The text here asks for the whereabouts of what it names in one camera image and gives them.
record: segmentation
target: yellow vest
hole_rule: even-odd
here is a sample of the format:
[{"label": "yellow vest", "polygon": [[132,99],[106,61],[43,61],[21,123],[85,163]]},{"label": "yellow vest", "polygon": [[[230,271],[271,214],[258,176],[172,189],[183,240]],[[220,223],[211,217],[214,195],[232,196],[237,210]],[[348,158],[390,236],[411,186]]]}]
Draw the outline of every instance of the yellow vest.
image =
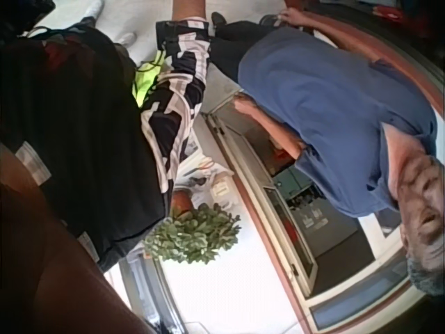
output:
[{"label": "yellow vest", "polygon": [[143,63],[137,70],[133,83],[133,96],[141,107],[148,98],[150,88],[156,77],[161,73],[161,67],[165,60],[164,51],[158,51],[154,61]]}]

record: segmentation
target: flower pot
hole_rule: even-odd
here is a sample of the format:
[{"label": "flower pot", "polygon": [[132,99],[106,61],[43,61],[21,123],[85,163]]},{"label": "flower pot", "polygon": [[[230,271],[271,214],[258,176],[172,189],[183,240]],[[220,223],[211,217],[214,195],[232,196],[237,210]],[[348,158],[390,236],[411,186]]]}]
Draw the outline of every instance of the flower pot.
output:
[{"label": "flower pot", "polygon": [[172,210],[179,216],[194,209],[191,200],[191,193],[188,190],[181,189],[173,191]]}]

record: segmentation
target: green leaves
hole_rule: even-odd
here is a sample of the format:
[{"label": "green leaves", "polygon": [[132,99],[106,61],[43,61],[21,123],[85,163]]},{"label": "green leaves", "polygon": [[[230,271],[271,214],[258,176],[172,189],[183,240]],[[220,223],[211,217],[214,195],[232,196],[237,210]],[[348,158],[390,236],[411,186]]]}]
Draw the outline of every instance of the green leaves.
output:
[{"label": "green leaves", "polygon": [[145,252],[162,260],[208,264],[221,248],[228,251],[238,243],[241,227],[235,224],[239,221],[239,216],[233,218],[218,204],[213,208],[203,204],[164,219],[145,238]]}]

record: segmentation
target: man's hand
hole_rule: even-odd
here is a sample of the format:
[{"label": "man's hand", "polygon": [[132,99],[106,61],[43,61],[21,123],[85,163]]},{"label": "man's hand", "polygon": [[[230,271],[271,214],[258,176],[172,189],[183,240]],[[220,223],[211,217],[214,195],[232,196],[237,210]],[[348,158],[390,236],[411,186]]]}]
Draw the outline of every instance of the man's hand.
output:
[{"label": "man's hand", "polygon": [[254,116],[259,108],[254,99],[244,93],[237,93],[233,99],[234,108],[247,116]]},{"label": "man's hand", "polygon": [[287,8],[283,10],[278,18],[291,26],[307,26],[310,18],[296,8]]}]

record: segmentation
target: blue shirt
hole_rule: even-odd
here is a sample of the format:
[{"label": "blue shirt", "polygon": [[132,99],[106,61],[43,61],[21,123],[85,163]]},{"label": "blue shirt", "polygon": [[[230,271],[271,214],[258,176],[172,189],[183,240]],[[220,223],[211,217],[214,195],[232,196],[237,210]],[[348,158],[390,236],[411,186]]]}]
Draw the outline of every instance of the blue shirt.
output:
[{"label": "blue shirt", "polygon": [[241,61],[238,79],[309,145],[296,168],[349,216],[398,209],[388,190],[383,123],[436,154],[436,117],[414,83],[386,63],[370,63],[297,29],[282,28],[258,42]]}]

